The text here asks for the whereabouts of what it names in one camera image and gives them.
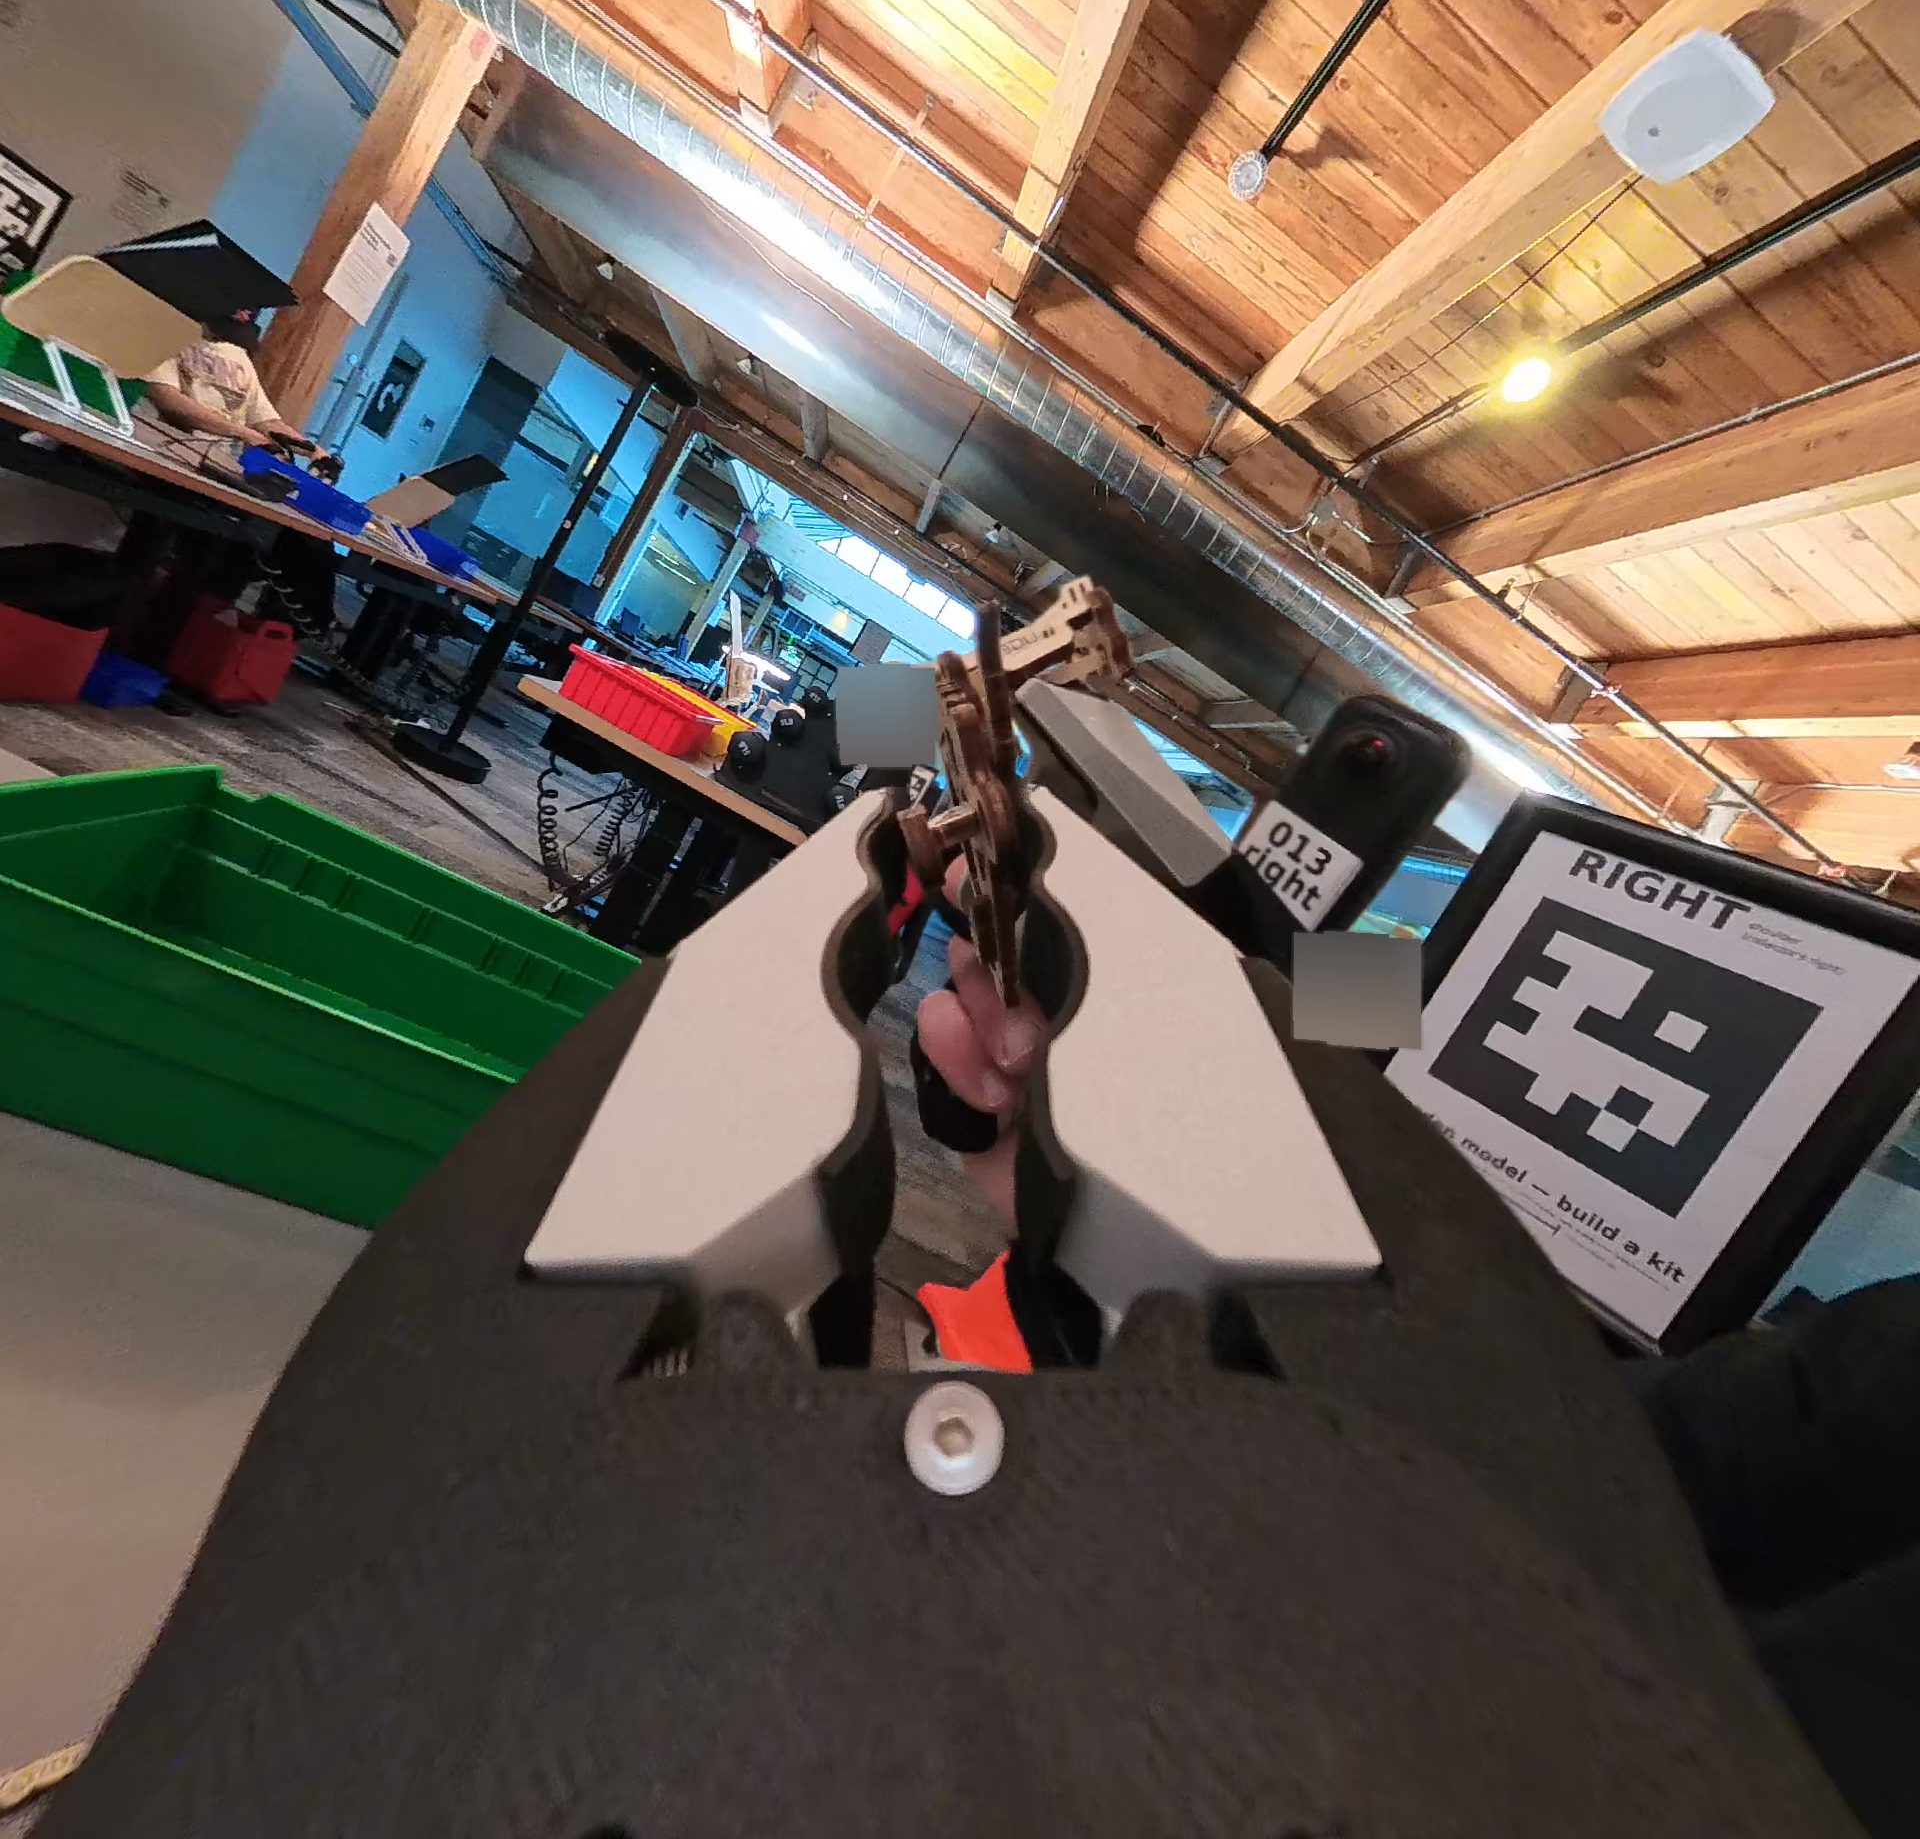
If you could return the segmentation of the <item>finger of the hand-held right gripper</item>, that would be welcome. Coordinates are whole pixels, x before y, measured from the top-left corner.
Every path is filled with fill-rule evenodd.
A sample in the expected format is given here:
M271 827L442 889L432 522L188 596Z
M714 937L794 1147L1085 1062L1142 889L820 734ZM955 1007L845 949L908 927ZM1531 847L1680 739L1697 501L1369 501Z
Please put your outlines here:
M1096 687L1031 674L1014 687L1014 729L1031 746L1031 786L1085 818L1118 855L1130 855L1163 889L1201 889L1226 868L1226 834L1213 807L1163 767L1142 729Z

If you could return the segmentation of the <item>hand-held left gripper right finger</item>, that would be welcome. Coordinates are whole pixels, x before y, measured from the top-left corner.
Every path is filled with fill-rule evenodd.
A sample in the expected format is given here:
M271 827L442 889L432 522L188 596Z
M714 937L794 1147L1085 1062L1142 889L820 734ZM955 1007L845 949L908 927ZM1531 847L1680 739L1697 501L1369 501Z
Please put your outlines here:
M1031 799L1014 984L1048 1013L1014 1131L1014 1251L1073 1362L1142 1297L1380 1297L1387 1250L1247 966L1065 799Z

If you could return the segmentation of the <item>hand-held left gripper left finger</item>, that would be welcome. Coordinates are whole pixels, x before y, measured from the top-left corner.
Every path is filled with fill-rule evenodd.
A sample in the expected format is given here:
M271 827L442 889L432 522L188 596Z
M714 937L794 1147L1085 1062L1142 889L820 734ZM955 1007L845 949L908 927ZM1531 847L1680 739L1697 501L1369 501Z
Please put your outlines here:
M524 1250L543 1340L612 1368L691 1344L719 1297L772 1303L820 1368L879 1368L899 1143L879 999L899 977L899 799L853 799L691 927Z

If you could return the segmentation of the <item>wooden model frame part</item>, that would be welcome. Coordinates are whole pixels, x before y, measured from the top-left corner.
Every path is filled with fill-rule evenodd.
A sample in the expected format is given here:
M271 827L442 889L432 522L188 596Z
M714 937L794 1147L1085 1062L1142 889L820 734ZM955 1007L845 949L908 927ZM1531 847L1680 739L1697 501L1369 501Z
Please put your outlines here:
M1031 628L995 642L995 669L1008 687L1024 687L1031 674L1123 683L1137 654L1118 596L1096 577L1065 577Z

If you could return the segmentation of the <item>wooden model lever assembly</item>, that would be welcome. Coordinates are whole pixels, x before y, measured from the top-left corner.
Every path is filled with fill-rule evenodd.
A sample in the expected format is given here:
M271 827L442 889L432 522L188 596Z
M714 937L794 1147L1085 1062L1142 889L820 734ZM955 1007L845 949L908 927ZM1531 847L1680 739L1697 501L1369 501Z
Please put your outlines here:
M936 767L943 767L943 807L908 800L902 855L927 889L943 880L943 868L966 868L966 921L974 958L992 966L1006 1007L1024 991L1024 784L1014 784L1014 695L1006 669L1006 617L995 604L974 617L974 654L931 665L936 695Z

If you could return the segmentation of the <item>wooden top workbench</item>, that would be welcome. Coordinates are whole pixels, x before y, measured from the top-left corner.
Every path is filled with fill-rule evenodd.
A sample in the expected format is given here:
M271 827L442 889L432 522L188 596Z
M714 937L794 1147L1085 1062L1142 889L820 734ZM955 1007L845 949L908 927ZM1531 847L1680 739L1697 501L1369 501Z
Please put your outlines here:
M675 762L662 746L641 746L634 734L622 734L612 722L587 712L580 695L562 695L554 674L515 674L515 695L543 704L554 722L562 722L569 734L596 734L622 767L650 767L662 784L675 784L691 799L691 807L729 807L757 834L772 834L774 847L808 847L808 827L763 807L757 799L732 799L714 767Z

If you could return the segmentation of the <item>orange red plastic piece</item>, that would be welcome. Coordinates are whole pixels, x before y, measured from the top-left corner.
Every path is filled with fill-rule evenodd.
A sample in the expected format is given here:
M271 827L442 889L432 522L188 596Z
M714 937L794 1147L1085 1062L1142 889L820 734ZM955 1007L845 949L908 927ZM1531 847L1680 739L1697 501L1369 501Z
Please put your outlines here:
M927 1311L927 1368L1040 1374L1008 1303L1008 1250L974 1280L915 1280L915 1311Z

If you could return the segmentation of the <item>black framed marker sign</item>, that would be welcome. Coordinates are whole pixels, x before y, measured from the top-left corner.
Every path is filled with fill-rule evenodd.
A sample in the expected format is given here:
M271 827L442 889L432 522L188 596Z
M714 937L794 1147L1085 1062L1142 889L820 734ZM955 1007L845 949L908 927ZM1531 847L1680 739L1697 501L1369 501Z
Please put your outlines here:
M1387 1079L1629 1344L1759 1316L1920 1079L1920 915L1519 799Z

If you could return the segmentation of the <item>red plastic bin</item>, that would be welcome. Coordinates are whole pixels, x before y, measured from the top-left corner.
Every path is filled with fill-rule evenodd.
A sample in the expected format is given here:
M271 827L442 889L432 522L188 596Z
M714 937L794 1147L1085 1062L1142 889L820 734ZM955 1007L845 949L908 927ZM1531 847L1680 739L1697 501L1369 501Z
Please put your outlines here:
M608 722L612 734L657 746L657 754L704 754L714 746L714 729L719 729L719 704L668 683L668 674L650 674L634 665L612 665L603 645L569 645L569 669L560 683L560 695L569 695L580 712Z

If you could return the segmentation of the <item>tall black stand with base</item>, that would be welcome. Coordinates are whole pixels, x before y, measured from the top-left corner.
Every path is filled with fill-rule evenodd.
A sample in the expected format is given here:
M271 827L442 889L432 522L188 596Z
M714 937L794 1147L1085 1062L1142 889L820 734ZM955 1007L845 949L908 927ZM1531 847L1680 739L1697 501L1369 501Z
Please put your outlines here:
M409 767L432 767L432 775L449 775L449 784L484 784L494 762L484 762L479 746L469 746L469 729L476 729L476 712L484 704L494 669L509 665L509 645L515 645L515 633L529 628L543 584L560 577L560 553L569 549L569 538L580 538L580 522L587 522L603 480L612 475L612 448L629 442L641 404L650 404L657 387L675 396L675 404L691 396L687 372L662 369L641 335L603 328L603 347L622 361L629 404L622 404L608 442L587 460L587 475L580 475L580 487L569 487L569 501L562 501L562 522L560 522L560 538L543 540L543 553L529 562L515 604L494 610L484 642L476 645L449 722L442 722L442 729L432 729L432 722L401 722L401 729L396 729L396 754L401 754Z

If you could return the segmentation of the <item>red storage tote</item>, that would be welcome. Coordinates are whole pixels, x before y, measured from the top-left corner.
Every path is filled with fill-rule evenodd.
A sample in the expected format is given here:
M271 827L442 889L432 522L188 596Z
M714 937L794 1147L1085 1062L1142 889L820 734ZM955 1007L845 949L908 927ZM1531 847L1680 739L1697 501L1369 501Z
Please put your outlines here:
M79 704L107 654L107 628L46 617L0 604L0 695L4 704Z
M298 628L254 617L215 595L196 595L163 674L204 704L277 704L298 669Z

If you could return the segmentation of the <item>blue plastic bin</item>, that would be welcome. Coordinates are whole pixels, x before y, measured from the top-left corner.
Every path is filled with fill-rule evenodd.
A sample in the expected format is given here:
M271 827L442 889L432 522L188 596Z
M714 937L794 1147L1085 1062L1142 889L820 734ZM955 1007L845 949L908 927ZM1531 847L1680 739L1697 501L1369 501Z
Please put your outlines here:
M314 514L314 522L325 522L325 531L338 531L338 538L363 538L363 531L374 522L364 501L338 490L330 480L316 480L316 475L303 475L303 468L289 468L289 460L277 460L277 448L254 448L254 442L251 442L251 448L241 448L241 475L277 480L284 501L289 501L298 514Z

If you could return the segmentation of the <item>pale wooden book stand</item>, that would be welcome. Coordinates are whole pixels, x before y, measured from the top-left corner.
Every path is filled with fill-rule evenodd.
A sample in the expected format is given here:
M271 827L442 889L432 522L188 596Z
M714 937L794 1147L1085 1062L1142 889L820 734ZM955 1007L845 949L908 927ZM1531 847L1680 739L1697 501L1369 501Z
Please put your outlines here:
M0 317L38 335L50 404L107 440L138 440L128 387L149 387L158 369L204 335L196 317L167 310L158 286L94 252L4 286Z

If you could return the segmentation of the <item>long spiral ceiling duct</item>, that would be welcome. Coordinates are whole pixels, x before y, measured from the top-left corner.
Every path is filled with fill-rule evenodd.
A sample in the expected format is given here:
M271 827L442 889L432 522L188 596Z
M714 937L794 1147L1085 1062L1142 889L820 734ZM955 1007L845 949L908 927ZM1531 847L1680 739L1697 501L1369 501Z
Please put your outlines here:
M449 6L529 68L529 96L504 110L504 186L863 431L955 431L936 480L958 501L1096 573L1213 674L1277 704L1277 669L1318 645L1336 683L1449 722L1502 784L1629 800L1369 584L1160 448L1024 322L863 224L853 196L810 186L800 158L697 109L641 45L569 0Z

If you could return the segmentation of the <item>black ceiling rail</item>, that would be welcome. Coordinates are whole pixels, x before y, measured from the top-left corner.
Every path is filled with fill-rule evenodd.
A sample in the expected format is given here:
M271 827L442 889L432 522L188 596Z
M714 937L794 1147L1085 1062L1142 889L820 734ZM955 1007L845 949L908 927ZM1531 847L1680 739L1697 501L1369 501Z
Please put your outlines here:
M1621 322L1644 322L1644 317L1660 317L1668 302L1680 302L1680 293L1697 293L1697 286L1706 286L1706 279L1724 279L1724 277L1764 259L1770 247L1785 247L1785 238L1802 238L1802 232L1815 232L1815 224L1829 224L1829 218L1859 213L1865 196L1899 191L1907 174L1920 174L1920 140L1879 158L1872 172L1846 174L1833 191L1790 207L1790 213L1764 218L1759 232L1715 247L1706 259L1697 259L1697 269L1680 269L1676 279L1629 293L1621 310L1607 310L1607 317L1567 328L1551 350L1578 361L1578 350L1619 335Z
M1326 45L1326 55L1312 63L1312 74L1302 85L1302 96L1284 109L1284 117L1267 137L1259 161L1268 172L1284 158L1284 140L1304 129L1304 110L1318 109L1318 94L1352 68L1352 55L1363 46L1363 36L1387 20L1392 0L1363 0L1352 13L1352 29Z

